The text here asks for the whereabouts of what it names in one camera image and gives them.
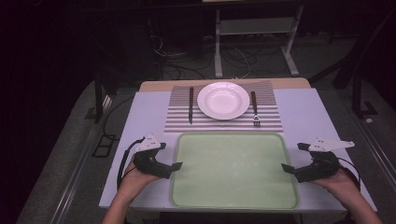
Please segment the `brown-handled fork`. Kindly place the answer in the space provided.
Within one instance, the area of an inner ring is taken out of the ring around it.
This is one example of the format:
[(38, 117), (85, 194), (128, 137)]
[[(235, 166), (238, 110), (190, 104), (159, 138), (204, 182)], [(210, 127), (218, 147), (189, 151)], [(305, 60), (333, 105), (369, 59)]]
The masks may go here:
[(252, 101), (252, 106), (253, 106), (253, 112), (254, 112), (254, 117), (253, 117), (253, 125), (255, 127), (261, 127), (261, 121), (258, 116), (258, 104), (257, 104), (257, 97), (256, 97), (256, 92), (252, 91), (250, 93), (251, 96), (251, 101)]

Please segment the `light green tray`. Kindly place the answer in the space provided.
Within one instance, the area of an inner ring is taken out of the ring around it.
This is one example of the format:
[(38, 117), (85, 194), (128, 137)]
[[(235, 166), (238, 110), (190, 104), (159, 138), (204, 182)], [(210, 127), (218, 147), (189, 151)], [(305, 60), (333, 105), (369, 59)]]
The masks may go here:
[(183, 133), (171, 201), (177, 207), (292, 210), (299, 203), (290, 162), (277, 133)]

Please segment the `striped placemat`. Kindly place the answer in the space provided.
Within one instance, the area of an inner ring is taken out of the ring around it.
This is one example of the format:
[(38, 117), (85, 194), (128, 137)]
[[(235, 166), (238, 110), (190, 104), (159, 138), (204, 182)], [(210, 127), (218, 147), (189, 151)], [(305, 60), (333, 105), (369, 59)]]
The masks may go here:
[[(193, 117), (189, 123), (189, 90), (190, 87), (175, 86), (171, 90), (170, 101), (165, 119), (166, 133), (186, 132), (270, 132), (282, 133), (283, 126), (272, 84), (269, 81), (253, 84), (241, 84), (250, 98), (249, 108), (236, 119), (212, 119), (205, 115), (197, 104), (197, 96), (205, 86), (193, 87)], [(253, 106), (250, 93), (256, 92), (258, 116), (261, 127), (253, 125)]]

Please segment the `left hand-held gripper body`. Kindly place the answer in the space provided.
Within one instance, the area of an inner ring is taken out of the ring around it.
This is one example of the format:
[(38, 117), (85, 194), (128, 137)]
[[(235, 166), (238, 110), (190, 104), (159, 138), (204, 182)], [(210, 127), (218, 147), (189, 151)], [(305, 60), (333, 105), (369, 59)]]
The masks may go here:
[(154, 135), (146, 136), (135, 150), (133, 163), (144, 174), (169, 179), (172, 174), (171, 166), (156, 160), (156, 155), (161, 150), (158, 149), (160, 143)]

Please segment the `person's right hand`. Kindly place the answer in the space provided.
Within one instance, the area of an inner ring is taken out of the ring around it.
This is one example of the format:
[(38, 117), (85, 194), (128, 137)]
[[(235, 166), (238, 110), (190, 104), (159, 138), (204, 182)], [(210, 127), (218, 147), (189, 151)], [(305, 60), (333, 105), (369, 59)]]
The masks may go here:
[(354, 203), (361, 199), (361, 193), (348, 174), (339, 169), (335, 175), (314, 180), (313, 184), (323, 187), (341, 203)]

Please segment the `white round plate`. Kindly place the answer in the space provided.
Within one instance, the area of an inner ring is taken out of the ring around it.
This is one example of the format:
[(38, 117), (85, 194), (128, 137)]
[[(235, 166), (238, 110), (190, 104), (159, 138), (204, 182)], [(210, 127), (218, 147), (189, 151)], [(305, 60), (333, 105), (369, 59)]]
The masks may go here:
[(248, 110), (249, 103), (247, 91), (232, 82), (211, 83), (197, 96), (198, 107), (212, 119), (236, 119)]

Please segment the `wooden board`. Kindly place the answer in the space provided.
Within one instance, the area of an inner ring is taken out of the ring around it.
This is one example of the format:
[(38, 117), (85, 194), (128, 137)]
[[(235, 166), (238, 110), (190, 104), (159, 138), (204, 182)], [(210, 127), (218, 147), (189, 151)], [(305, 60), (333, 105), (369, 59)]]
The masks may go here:
[[(253, 84), (269, 81), (274, 89), (310, 89), (306, 78), (302, 77), (282, 77), (282, 78), (247, 78), (247, 79), (225, 79), (225, 82), (232, 82), (238, 85)], [(220, 82), (220, 79), (199, 79), (199, 80), (165, 80), (165, 81), (145, 81), (141, 84), (140, 91), (171, 91), (175, 86), (195, 87), (205, 86), (211, 83)]]

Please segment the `white metal stand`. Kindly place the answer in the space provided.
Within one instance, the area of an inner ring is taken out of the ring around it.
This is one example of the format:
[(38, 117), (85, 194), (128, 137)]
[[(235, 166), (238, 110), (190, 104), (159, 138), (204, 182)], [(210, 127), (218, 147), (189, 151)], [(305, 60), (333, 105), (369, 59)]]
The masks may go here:
[(224, 20), (220, 17), (220, 10), (216, 11), (215, 32), (215, 76), (222, 78), (222, 64), (220, 55), (220, 38), (225, 35), (269, 35), (287, 34), (288, 40), (281, 47), (283, 58), (292, 77), (299, 76), (299, 71), (290, 54), (294, 38), (304, 11), (303, 6), (298, 6), (292, 17), (265, 18), (265, 19), (240, 19)]

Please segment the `black metal stand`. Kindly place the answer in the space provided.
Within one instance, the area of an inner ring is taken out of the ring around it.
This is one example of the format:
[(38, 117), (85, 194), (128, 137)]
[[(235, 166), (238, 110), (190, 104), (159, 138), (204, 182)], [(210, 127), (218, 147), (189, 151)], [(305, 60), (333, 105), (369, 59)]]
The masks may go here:
[(104, 115), (104, 102), (107, 95), (114, 95), (118, 88), (118, 79), (108, 67), (99, 68), (93, 80), (95, 107), (86, 116), (98, 123)]
[(365, 116), (377, 115), (377, 111), (369, 101), (363, 101), (362, 94), (362, 78), (354, 76), (352, 80), (352, 110), (359, 119)]

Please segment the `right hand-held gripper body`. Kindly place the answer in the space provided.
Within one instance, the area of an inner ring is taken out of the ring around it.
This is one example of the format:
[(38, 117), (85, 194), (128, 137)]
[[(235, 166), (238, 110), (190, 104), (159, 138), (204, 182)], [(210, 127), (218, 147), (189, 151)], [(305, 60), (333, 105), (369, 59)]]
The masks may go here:
[(299, 183), (335, 175), (340, 167), (340, 163), (333, 152), (337, 149), (355, 146), (352, 141), (332, 140), (321, 137), (317, 137), (309, 145), (310, 147), (307, 152), (311, 155), (312, 163), (294, 170), (294, 176)]

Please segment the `person's left hand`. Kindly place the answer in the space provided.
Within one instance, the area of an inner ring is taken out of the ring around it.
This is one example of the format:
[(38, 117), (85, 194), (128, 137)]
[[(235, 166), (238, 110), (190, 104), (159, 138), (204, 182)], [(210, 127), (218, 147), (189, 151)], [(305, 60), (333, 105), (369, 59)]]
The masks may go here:
[(131, 158), (130, 163), (125, 169), (124, 176), (121, 179), (118, 193), (122, 196), (135, 197), (143, 188), (153, 181), (159, 180), (158, 176), (144, 174), (140, 172), (133, 163), (134, 158)]

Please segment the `brown-handled knife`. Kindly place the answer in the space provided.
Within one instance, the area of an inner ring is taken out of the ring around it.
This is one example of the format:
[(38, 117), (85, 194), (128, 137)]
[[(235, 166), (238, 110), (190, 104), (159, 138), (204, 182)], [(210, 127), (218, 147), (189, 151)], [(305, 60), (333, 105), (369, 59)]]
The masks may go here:
[(193, 117), (193, 94), (194, 89), (190, 87), (189, 90), (189, 123), (192, 124), (192, 117)]

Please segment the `black floor bracket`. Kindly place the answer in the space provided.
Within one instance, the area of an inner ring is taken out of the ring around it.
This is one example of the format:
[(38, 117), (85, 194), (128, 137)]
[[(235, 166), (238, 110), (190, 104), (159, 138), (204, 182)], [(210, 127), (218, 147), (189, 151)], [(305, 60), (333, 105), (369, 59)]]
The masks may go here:
[(100, 137), (92, 156), (94, 158), (107, 158), (116, 140), (117, 137), (115, 134), (103, 134)]

